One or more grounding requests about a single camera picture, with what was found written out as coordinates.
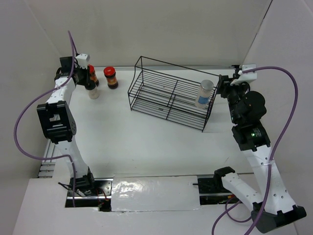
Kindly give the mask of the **black-cap white spice bottle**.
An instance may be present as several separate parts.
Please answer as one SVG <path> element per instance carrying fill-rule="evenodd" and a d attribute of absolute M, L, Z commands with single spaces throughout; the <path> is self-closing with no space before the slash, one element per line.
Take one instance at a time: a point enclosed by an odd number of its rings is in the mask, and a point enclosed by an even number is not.
<path fill-rule="evenodd" d="M 85 89 L 88 92 L 90 99 L 97 99 L 99 97 L 99 90 L 93 81 L 87 83 Z"/>

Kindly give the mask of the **dark sauce bottle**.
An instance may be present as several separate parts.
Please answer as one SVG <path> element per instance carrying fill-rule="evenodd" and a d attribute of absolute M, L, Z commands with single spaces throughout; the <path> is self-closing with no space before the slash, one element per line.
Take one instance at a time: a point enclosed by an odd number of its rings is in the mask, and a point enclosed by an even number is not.
<path fill-rule="evenodd" d="M 96 76 L 95 68 L 94 68 L 93 65 L 88 65 L 88 67 L 89 67 L 89 76 L 90 76 L 90 79 L 91 79 L 92 81 L 94 81 L 95 84 L 96 84 L 96 86 L 98 87 L 98 86 L 99 86 L 99 80 L 98 80 L 98 78 L 97 78 L 97 76 Z"/>

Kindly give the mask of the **silver-lid jar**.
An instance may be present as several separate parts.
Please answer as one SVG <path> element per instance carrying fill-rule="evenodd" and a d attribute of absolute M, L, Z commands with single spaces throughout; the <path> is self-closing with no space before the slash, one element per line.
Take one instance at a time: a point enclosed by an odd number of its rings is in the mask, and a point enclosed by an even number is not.
<path fill-rule="evenodd" d="M 210 95 L 214 89 L 214 83 L 211 80 L 203 80 L 200 83 L 195 106 L 204 109 L 209 101 Z"/>

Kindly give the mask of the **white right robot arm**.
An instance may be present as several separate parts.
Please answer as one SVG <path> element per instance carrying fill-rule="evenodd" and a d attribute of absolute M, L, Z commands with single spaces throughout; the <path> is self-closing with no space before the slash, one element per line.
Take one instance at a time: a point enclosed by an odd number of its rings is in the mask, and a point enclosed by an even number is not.
<path fill-rule="evenodd" d="M 264 97 L 250 91 L 246 81 L 237 83 L 227 75 L 219 76 L 217 94 L 227 99 L 233 137 L 251 165 L 260 191 L 251 188 L 230 167 L 215 171 L 215 190 L 232 192 L 249 209 L 252 221 L 263 234 L 306 217 L 305 208 L 291 198 L 270 158 L 270 140 L 260 122 L 267 112 Z"/>

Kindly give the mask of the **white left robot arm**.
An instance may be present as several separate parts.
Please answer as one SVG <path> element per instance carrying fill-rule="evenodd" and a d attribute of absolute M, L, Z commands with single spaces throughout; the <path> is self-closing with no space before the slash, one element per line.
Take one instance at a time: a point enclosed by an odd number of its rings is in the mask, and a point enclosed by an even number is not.
<path fill-rule="evenodd" d="M 70 156 L 65 159 L 70 173 L 69 188 L 75 186 L 75 191 L 90 196 L 96 191 L 97 184 L 78 149 L 75 140 L 77 126 L 69 103 L 77 85 L 92 90 L 96 84 L 89 77 L 88 54 L 78 54 L 75 59 L 61 57 L 60 63 L 54 78 L 55 90 L 45 104 L 37 106 L 37 114 L 44 136 L 62 155 Z"/>

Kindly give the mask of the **red-lid chili sauce jar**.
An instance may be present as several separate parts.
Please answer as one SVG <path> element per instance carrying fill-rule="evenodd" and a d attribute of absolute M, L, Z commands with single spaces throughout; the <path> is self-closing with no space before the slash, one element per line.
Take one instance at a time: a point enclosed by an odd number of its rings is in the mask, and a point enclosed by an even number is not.
<path fill-rule="evenodd" d="M 107 80 L 107 85 L 110 89 L 116 89 L 118 87 L 118 81 L 116 79 L 116 70 L 114 67 L 105 67 L 103 70 L 104 76 Z"/>

